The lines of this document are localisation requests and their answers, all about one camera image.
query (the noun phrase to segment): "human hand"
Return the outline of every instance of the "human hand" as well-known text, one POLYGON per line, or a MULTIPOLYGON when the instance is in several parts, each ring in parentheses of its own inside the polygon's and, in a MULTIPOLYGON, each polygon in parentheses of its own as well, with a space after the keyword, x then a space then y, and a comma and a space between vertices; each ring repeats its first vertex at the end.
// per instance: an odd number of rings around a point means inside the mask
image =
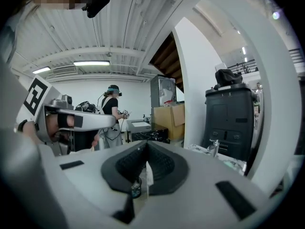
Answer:
MULTIPOLYGON (((58 122, 57 122, 57 114, 50 114, 46 117, 46 125, 48 129, 48 134, 51 139, 51 141, 56 142, 57 137, 55 136, 56 133, 59 130, 58 122)), ((74 126, 74 117, 72 115, 67 116, 67 125, 70 127, 74 126)), ((42 144, 43 142, 37 137, 35 125, 34 122, 27 122, 23 126, 23 133, 27 136, 29 136, 35 144, 42 144)), ((69 139, 68 134, 63 134, 63 136, 66 139, 69 139)), ((94 137, 94 140, 92 141, 92 146, 96 146, 98 144, 98 141, 100 139, 100 136, 97 134, 94 137)))

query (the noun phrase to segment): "fluorescent light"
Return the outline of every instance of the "fluorescent light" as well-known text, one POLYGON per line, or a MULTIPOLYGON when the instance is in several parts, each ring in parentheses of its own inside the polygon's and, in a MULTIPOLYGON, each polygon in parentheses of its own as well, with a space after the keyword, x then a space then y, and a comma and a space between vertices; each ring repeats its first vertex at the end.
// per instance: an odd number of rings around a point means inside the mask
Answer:
POLYGON ((86 65, 100 65, 100 66, 109 66, 110 62, 108 60, 102 61, 77 61, 73 63, 75 66, 86 66, 86 65))
POLYGON ((51 70, 51 68, 47 66, 47 67, 41 68, 39 70, 33 71, 33 74, 39 74, 41 72, 45 72, 45 71, 49 71, 49 70, 51 70))

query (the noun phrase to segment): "cable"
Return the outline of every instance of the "cable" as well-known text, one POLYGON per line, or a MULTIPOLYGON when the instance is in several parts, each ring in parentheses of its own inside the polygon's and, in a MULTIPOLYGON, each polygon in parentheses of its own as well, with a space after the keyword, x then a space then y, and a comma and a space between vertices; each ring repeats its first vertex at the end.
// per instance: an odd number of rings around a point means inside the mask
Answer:
POLYGON ((99 106, 99 100, 100 100, 100 98, 103 96, 104 94, 102 94, 99 98, 98 98, 98 100, 97 100, 97 107, 99 106))
MULTIPOLYGON (((120 133, 119 133, 114 139, 118 138, 118 136, 121 135, 121 131, 122 131, 122 127, 123 127, 124 120, 125 120, 125 119, 123 119, 123 122, 122 122, 122 124, 121 124, 120 133)), ((111 141, 114 140, 114 139, 111 139, 111 138, 107 137, 107 136, 105 135, 105 132, 104 132, 104 136, 105 136, 106 139, 109 139, 109 140, 111 140, 111 141)))

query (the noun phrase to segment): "white table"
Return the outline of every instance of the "white table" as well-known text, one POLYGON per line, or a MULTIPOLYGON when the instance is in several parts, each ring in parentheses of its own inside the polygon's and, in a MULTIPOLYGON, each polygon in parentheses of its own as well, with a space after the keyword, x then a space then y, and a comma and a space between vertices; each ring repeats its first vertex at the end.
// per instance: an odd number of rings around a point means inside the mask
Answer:
MULTIPOLYGON (((186 149, 192 150, 194 152, 202 153, 205 155, 211 155, 211 151, 208 151, 206 148, 198 146, 196 144, 189 145, 186 149)), ((240 175, 244 175, 244 172, 247 167, 247 162, 244 162, 239 159, 231 158, 226 155, 217 154, 217 159, 222 161, 224 164, 226 164, 228 167, 236 170, 240 175)))

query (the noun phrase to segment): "person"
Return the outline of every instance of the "person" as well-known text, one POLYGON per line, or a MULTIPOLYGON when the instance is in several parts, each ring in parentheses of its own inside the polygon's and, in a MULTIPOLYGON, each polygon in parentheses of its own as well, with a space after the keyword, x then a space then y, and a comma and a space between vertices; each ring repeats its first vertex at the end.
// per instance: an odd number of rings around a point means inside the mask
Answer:
POLYGON ((107 131, 102 131, 101 133, 104 140, 104 148, 123 145, 119 120, 127 119, 127 116, 118 114, 118 99, 120 95, 120 89, 116 85, 110 85, 108 90, 104 93, 101 108, 105 115, 113 115, 116 118, 116 124, 112 128, 108 128, 107 131))
POLYGON ((258 102, 262 97, 262 85, 258 82, 256 83, 257 90, 255 91, 256 95, 258 96, 258 102))

